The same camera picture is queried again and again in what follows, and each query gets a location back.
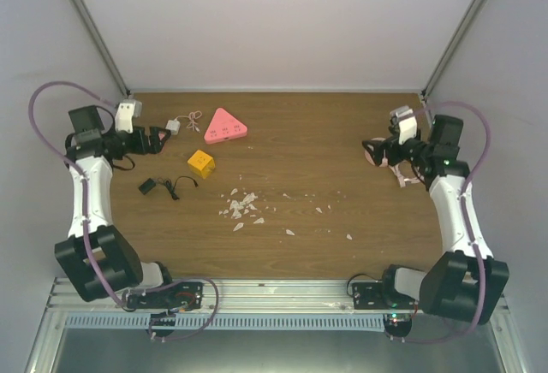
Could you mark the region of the white USB charger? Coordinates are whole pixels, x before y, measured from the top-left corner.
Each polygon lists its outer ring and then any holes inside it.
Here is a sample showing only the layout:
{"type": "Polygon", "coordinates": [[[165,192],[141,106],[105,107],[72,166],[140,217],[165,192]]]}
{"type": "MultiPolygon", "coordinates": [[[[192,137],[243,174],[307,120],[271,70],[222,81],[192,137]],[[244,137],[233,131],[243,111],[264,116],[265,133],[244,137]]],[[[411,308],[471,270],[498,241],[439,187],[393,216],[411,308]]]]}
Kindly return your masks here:
{"type": "Polygon", "coordinates": [[[165,129],[172,135],[177,135],[180,131],[181,123],[178,119],[171,119],[166,122],[165,129]]]}

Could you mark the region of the black power adapter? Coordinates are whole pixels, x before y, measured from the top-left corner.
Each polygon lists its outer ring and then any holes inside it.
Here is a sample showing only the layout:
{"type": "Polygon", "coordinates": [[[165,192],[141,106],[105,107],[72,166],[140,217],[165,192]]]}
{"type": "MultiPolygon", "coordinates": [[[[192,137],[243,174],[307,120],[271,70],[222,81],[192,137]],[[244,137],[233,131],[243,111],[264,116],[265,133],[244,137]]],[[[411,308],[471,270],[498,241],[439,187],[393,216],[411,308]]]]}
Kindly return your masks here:
{"type": "Polygon", "coordinates": [[[138,190],[142,195],[147,195],[155,186],[157,181],[153,178],[148,178],[138,186],[138,190]]]}

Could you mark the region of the yellow cube socket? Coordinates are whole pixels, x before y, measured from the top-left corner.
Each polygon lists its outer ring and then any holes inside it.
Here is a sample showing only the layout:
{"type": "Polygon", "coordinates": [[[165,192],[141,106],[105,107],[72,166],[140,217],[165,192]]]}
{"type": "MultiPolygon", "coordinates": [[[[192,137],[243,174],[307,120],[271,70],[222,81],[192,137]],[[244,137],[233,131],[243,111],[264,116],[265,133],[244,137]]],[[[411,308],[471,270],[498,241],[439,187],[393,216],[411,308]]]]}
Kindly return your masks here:
{"type": "Polygon", "coordinates": [[[216,164],[212,156],[202,150],[197,150],[188,159],[188,167],[195,175],[206,179],[215,170],[216,164]]]}

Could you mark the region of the pink triangular power strip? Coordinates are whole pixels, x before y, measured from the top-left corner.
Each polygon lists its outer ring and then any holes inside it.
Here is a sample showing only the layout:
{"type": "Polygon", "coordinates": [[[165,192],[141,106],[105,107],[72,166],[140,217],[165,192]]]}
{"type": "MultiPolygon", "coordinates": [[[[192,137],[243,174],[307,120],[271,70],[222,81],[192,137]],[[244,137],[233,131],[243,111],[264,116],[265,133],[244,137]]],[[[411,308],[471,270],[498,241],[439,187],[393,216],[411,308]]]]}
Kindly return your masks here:
{"type": "Polygon", "coordinates": [[[247,136],[247,126],[224,108],[217,108],[204,134],[208,145],[247,136]]]}

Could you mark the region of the round pink socket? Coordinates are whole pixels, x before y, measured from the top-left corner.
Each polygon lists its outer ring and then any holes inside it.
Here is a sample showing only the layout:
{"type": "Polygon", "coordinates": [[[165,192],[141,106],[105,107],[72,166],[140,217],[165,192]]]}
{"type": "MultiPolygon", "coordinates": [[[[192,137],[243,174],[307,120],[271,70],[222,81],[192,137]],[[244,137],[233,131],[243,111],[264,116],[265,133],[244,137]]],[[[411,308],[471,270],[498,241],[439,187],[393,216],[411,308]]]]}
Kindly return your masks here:
{"type": "Polygon", "coordinates": [[[375,161],[374,161],[374,154],[375,154],[375,149],[372,145],[369,145],[369,144],[366,144],[365,147],[364,147],[364,151],[365,151],[365,157],[366,157],[366,160],[373,166],[376,165],[375,161]]]}

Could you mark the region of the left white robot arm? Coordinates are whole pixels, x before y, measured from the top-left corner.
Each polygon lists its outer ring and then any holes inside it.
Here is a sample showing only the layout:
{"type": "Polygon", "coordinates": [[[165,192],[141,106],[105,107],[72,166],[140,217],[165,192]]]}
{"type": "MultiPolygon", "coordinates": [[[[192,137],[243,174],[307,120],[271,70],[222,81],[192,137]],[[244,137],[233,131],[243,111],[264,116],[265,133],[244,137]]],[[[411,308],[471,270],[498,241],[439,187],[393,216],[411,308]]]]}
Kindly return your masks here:
{"type": "Polygon", "coordinates": [[[126,288],[140,287],[158,308],[176,300],[176,286],[160,262],[144,263],[115,227],[110,183],[123,158],[156,155],[170,138],[161,127],[138,127],[142,104],[124,100],[112,114],[111,128],[90,105],[69,111],[74,131],[65,140],[65,157],[74,187],[74,212],[68,238],[56,244],[58,263],[86,301],[104,299],[126,288]]]}

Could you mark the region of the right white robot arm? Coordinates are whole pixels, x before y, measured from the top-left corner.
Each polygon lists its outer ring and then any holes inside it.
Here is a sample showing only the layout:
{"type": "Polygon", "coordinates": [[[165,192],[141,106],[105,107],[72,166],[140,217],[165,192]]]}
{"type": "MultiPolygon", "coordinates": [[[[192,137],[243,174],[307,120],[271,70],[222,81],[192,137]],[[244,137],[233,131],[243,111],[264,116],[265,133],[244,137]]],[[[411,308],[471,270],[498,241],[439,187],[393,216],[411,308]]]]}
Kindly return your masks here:
{"type": "Polygon", "coordinates": [[[426,314],[483,325],[509,279],[509,267],[494,258],[480,230],[473,202],[472,170],[459,160],[463,122],[436,115],[422,139],[414,112],[390,114],[390,137],[363,141],[376,166],[407,162],[429,194],[442,237],[443,254],[427,271],[391,265],[383,273],[380,301],[397,309],[408,299],[426,314]]]}

